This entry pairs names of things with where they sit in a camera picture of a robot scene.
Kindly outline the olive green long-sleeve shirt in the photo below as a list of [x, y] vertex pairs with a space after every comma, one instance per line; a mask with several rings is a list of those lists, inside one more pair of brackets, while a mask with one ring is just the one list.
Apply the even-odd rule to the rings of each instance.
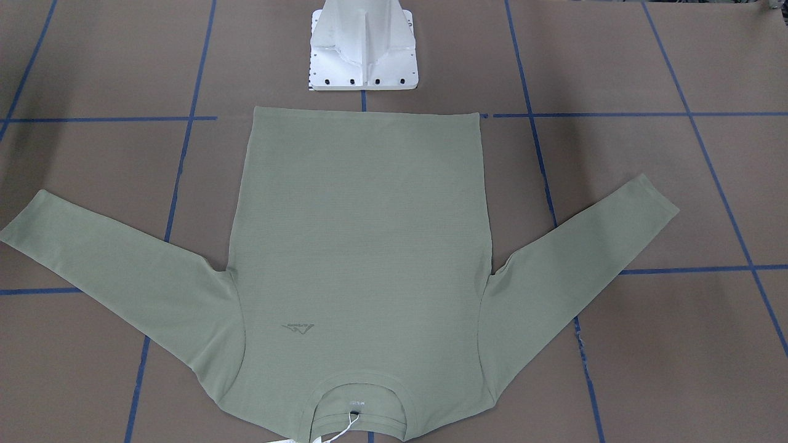
[[256, 107], [226, 270], [45, 190], [2, 242], [230, 415], [408, 441], [494, 407], [677, 213], [639, 175], [493, 271], [479, 115]]

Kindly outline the white paper garment tag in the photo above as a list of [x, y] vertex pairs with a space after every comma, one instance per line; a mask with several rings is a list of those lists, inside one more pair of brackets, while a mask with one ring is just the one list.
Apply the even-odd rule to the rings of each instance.
[[[352, 431], [352, 429], [355, 426], [355, 423], [360, 419], [360, 415], [361, 414], [359, 412], [357, 412], [357, 410], [351, 410], [351, 412], [349, 412], [347, 414], [347, 426], [343, 429], [343, 431], [338, 432], [335, 436], [330, 437], [327, 440], [324, 440], [323, 436], [318, 436], [318, 437], [315, 437], [315, 439], [311, 440], [310, 442], [334, 442], [334, 441], [340, 439], [341, 437], [346, 435], [349, 431]], [[293, 439], [281, 439], [281, 440], [272, 441], [272, 442], [273, 443], [287, 443], [287, 442], [297, 442], [297, 441], [293, 440]]]

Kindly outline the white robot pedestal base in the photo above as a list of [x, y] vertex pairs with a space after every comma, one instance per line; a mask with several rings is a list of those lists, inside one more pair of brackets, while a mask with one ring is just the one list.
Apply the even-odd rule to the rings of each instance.
[[401, 2], [326, 1], [310, 25], [310, 90], [417, 88], [414, 18]]

